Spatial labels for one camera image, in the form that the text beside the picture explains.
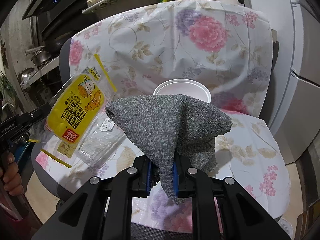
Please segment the person's hand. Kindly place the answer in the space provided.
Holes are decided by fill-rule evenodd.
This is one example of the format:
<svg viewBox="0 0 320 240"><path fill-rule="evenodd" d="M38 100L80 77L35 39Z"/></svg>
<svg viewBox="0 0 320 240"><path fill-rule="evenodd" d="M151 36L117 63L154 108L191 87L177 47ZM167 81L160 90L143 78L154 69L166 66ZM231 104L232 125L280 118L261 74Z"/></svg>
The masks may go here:
<svg viewBox="0 0 320 240"><path fill-rule="evenodd" d="M19 196L24 193L22 178L18 174L18 165L14 155L9 151L4 152L1 156L1 178L5 191L11 196Z"/></svg>

